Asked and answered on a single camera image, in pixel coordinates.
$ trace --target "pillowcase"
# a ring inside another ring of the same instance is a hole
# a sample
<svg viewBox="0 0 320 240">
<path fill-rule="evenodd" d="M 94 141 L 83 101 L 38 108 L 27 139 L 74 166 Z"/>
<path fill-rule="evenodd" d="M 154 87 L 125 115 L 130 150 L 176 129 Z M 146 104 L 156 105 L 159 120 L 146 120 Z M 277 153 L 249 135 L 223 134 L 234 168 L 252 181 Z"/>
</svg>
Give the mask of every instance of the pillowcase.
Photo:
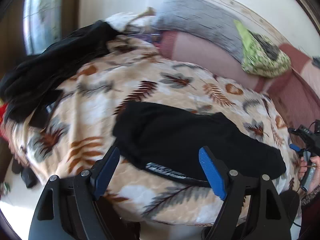
<svg viewBox="0 0 320 240">
<path fill-rule="evenodd" d="M 242 62 L 242 41 L 228 11 L 203 0 L 167 0 L 152 26 L 157 30 L 183 31 L 209 40 Z"/>
<path fill-rule="evenodd" d="M 291 67 L 289 57 L 275 46 L 268 37 L 247 30 L 241 22 L 234 20 L 242 38 L 242 69 L 249 74 L 274 78 Z"/>
<path fill-rule="evenodd" d="M 228 52 L 205 39 L 185 32 L 165 31 L 158 48 L 166 58 L 197 64 L 215 76 L 231 78 L 256 92 L 263 88 L 265 78 L 247 74 Z"/>
<path fill-rule="evenodd" d="M 152 7 L 140 14 L 133 12 L 121 12 L 108 17 L 105 21 L 112 28 L 121 33 L 152 33 L 151 22 L 155 11 Z"/>
</svg>

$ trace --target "leaf pattern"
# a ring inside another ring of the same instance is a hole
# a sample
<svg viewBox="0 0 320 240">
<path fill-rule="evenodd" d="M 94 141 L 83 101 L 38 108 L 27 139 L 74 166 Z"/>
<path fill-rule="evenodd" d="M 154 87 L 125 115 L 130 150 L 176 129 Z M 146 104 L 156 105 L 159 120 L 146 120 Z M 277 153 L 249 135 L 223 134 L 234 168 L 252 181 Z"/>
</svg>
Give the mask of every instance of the leaf pattern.
<svg viewBox="0 0 320 240">
<path fill-rule="evenodd" d="M 135 45 L 131 45 L 131 44 L 123 44 L 123 45 L 119 45 L 119 46 L 116 46 L 113 48 L 113 52 L 116 54 L 116 55 L 119 55 L 119 54 L 124 54 L 124 53 L 127 53 L 127 52 L 131 52 L 135 49 L 137 49 L 138 47 L 135 46 Z"/>
<path fill-rule="evenodd" d="M 276 116 L 276 125 L 277 125 L 277 128 L 280 129 L 280 128 L 286 128 L 287 126 L 285 125 L 285 122 L 283 121 L 282 117 L 277 115 Z"/>
<path fill-rule="evenodd" d="M 257 106 L 257 105 L 261 105 L 260 101 L 257 100 L 257 99 L 247 99 L 245 100 L 243 103 L 242 103 L 242 109 L 247 113 L 248 113 L 248 110 L 247 108 L 248 107 L 254 107 L 254 106 Z"/>
<path fill-rule="evenodd" d="M 300 168 L 300 158 L 298 157 L 298 154 L 296 152 L 293 152 L 292 158 L 290 158 L 290 160 L 293 165 L 294 173 L 298 173 Z"/>
<path fill-rule="evenodd" d="M 94 64 L 90 64 L 88 68 L 80 71 L 75 76 L 71 77 L 70 80 L 76 81 L 78 77 L 80 77 L 81 75 L 90 76 L 97 73 L 97 71 L 98 71 L 97 67 Z"/>
<path fill-rule="evenodd" d="M 265 107 L 265 109 L 266 109 L 266 111 L 267 111 L 267 114 L 268 114 L 269 117 L 271 118 L 270 112 L 269 112 L 269 105 L 268 105 L 267 100 L 265 100 L 264 98 L 262 98 L 262 101 L 263 101 L 264 107 Z"/>
<path fill-rule="evenodd" d="M 129 161 L 127 159 L 123 159 L 121 163 L 129 163 Z"/>
<path fill-rule="evenodd" d="M 208 113 L 212 109 L 211 105 L 204 105 L 201 107 L 197 106 L 197 109 L 186 108 L 185 110 L 191 112 L 193 114 L 201 114 L 201 115 L 211 115 L 212 113 Z"/>
<path fill-rule="evenodd" d="M 212 77 L 215 79 L 215 81 L 217 81 L 218 82 L 218 75 L 216 75 L 216 74 L 212 74 Z"/>
<path fill-rule="evenodd" d="M 129 198 L 121 197 L 121 196 L 118 196 L 117 194 L 110 193 L 108 189 L 106 190 L 103 197 L 106 198 L 110 203 L 120 203 L 123 201 L 130 200 Z"/>
<path fill-rule="evenodd" d="M 271 97 L 269 96 L 269 95 L 267 95 L 267 94 L 262 94 L 266 99 L 268 99 L 269 100 L 269 102 L 271 102 L 272 101 L 272 99 L 271 99 Z"/>
<path fill-rule="evenodd" d="M 140 87 L 134 90 L 130 95 L 127 96 L 124 101 L 116 108 L 114 114 L 119 114 L 122 110 L 124 110 L 127 102 L 134 100 L 141 102 L 143 98 L 147 98 L 147 96 L 151 96 L 151 94 L 156 90 L 157 83 L 153 81 L 141 81 Z"/>
<path fill-rule="evenodd" d="M 101 136 L 92 136 L 92 137 L 88 137 L 88 138 L 85 138 L 83 140 L 80 140 L 80 141 L 74 141 L 73 143 L 70 144 L 70 147 L 76 147 L 78 146 L 79 144 L 81 144 L 82 142 L 85 142 L 85 141 L 92 141 L 92 140 L 96 140 L 96 139 L 103 139 L 103 137 Z"/>
<path fill-rule="evenodd" d="M 157 215 L 162 209 L 182 204 L 185 200 L 189 201 L 192 197 L 198 200 L 200 197 L 207 197 L 211 188 L 197 187 L 183 184 L 176 184 L 175 187 L 167 187 L 167 191 L 160 193 L 153 198 L 153 201 L 145 206 L 145 211 L 142 213 L 144 218 L 152 218 Z"/>
<path fill-rule="evenodd" d="M 67 162 L 69 162 L 70 160 L 71 162 L 69 163 L 68 174 L 71 174 L 74 171 L 75 167 L 78 165 L 80 165 L 80 167 L 78 167 L 74 172 L 75 175 L 79 174 L 79 172 L 81 172 L 84 169 L 91 168 L 94 165 L 96 160 L 95 159 L 92 160 L 91 158 L 102 156 L 103 153 L 100 151 L 94 150 L 93 148 L 103 146 L 103 144 L 100 141 L 102 139 L 103 137 L 101 136 L 92 136 L 92 137 L 87 137 L 80 141 L 74 141 L 70 144 L 71 151 L 69 153 Z"/>
<path fill-rule="evenodd" d="M 80 93 L 82 96 L 92 96 L 94 94 L 104 92 L 108 93 L 110 90 L 119 91 L 113 88 L 114 82 L 113 81 L 103 81 L 99 82 L 98 84 L 84 84 L 79 82 L 76 90 L 65 93 L 61 99 L 61 101 L 72 97 L 76 92 Z"/>
<path fill-rule="evenodd" d="M 252 120 L 252 123 L 243 123 L 244 128 L 250 133 L 250 137 L 256 139 L 260 142 L 263 142 L 263 122 L 257 122 L 256 120 Z"/>
<path fill-rule="evenodd" d="M 119 63 L 117 63 L 117 62 L 115 62 L 113 60 L 105 61 L 105 63 L 107 63 L 108 65 L 111 65 L 111 66 L 119 66 L 119 65 L 121 65 L 121 64 L 119 64 Z"/>
<path fill-rule="evenodd" d="M 190 83 L 194 79 L 193 77 L 185 77 L 181 73 L 169 74 L 169 73 L 161 72 L 160 75 L 164 79 L 161 79 L 159 82 L 164 83 L 164 84 L 169 84 L 171 88 L 184 88 L 186 86 L 191 86 Z"/>
<path fill-rule="evenodd" d="M 294 178 L 292 178 L 289 182 L 289 189 L 293 190 L 293 186 L 294 186 Z"/>
<path fill-rule="evenodd" d="M 281 137 L 277 134 L 276 130 L 273 128 L 272 125 L 271 125 L 271 130 L 272 130 L 272 134 L 273 134 L 273 140 L 275 141 L 275 143 L 276 143 L 276 145 L 277 145 L 278 147 L 281 147 L 281 145 L 284 144 L 284 139 L 281 138 Z"/>
<path fill-rule="evenodd" d="M 34 152 L 35 160 L 40 163 L 52 155 L 54 147 L 69 131 L 69 125 L 60 122 L 58 116 L 51 119 L 46 130 L 36 132 L 28 142 L 28 147 Z"/>
<path fill-rule="evenodd" d="M 242 95 L 243 94 L 243 91 L 240 88 L 237 88 L 233 84 L 226 84 L 226 91 L 229 94 L 233 94 L 233 95 Z"/>
<path fill-rule="evenodd" d="M 188 67 L 188 68 L 191 68 L 191 69 L 196 69 L 196 68 L 204 69 L 203 67 L 201 67 L 199 65 L 192 64 L 192 63 L 185 63 L 185 62 L 172 65 L 172 68 L 174 70 L 177 70 L 178 67 Z"/>
<path fill-rule="evenodd" d="M 220 90 L 220 88 L 214 84 L 204 84 L 203 90 L 214 102 L 220 106 L 232 106 L 234 105 Z"/>
<path fill-rule="evenodd" d="M 151 63 L 164 63 L 157 60 L 156 56 L 159 56 L 159 53 L 157 51 L 146 52 L 142 54 L 142 57 L 140 58 L 140 60 L 148 59 Z"/>
<path fill-rule="evenodd" d="M 104 92 L 107 93 L 113 88 L 113 81 L 103 81 L 98 84 L 84 84 L 79 83 L 77 87 L 77 91 L 83 96 L 91 96 L 93 94 Z"/>
</svg>

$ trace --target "metal screw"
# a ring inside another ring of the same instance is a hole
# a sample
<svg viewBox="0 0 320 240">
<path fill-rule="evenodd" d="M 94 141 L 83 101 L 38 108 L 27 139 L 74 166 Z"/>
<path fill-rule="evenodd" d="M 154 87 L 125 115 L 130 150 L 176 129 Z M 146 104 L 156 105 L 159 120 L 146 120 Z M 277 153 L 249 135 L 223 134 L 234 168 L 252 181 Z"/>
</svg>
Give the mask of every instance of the metal screw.
<svg viewBox="0 0 320 240">
<path fill-rule="evenodd" d="M 230 170 L 229 173 L 230 173 L 231 176 L 237 176 L 238 175 L 238 171 L 236 171 L 236 170 Z"/>
<path fill-rule="evenodd" d="M 264 180 L 269 180 L 269 179 L 270 179 L 270 177 L 269 177 L 267 174 L 263 174 L 263 175 L 262 175 L 262 178 L 263 178 Z"/>
<path fill-rule="evenodd" d="M 88 171 L 88 170 L 81 171 L 82 177 L 88 176 L 89 174 L 90 174 L 90 171 Z"/>
<path fill-rule="evenodd" d="M 56 179 L 57 179 L 57 175 L 52 175 L 52 176 L 49 178 L 50 181 L 55 181 Z"/>
</svg>

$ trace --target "floor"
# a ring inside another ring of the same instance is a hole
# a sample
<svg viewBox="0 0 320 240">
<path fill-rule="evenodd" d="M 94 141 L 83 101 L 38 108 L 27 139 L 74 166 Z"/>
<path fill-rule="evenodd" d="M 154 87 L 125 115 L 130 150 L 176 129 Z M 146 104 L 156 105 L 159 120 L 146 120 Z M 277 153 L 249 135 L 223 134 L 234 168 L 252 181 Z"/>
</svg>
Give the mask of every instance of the floor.
<svg viewBox="0 0 320 240">
<path fill-rule="evenodd" d="M 38 184 L 27 189 L 21 176 L 11 171 L 11 163 L 4 181 L 9 183 L 11 191 L 9 195 L 1 197 L 0 209 L 18 236 L 27 240 L 33 213 L 44 186 Z"/>
</svg>

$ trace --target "green patterned cloth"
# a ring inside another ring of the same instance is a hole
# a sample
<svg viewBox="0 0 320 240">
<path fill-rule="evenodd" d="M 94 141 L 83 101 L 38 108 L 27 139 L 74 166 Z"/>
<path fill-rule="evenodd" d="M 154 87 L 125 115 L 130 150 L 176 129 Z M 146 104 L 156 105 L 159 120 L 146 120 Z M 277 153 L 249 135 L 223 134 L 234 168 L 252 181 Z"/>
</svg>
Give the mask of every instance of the green patterned cloth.
<svg viewBox="0 0 320 240">
<path fill-rule="evenodd" d="M 267 55 L 261 44 L 242 25 L 241 22 L 234 20 L 234 23 L 242 38 L 244 55 L 242 69 L 244 71 L 249 74 L 274 78 L 282 75 L 291 67 L 291 61 L 285 53 L 278 50 L 276 60 L 272 60 Z M 275 47 L 275 45 L 266 36 L 259 35 L 259 37 L 262 38 L 271 49 Z"/>
</svg>

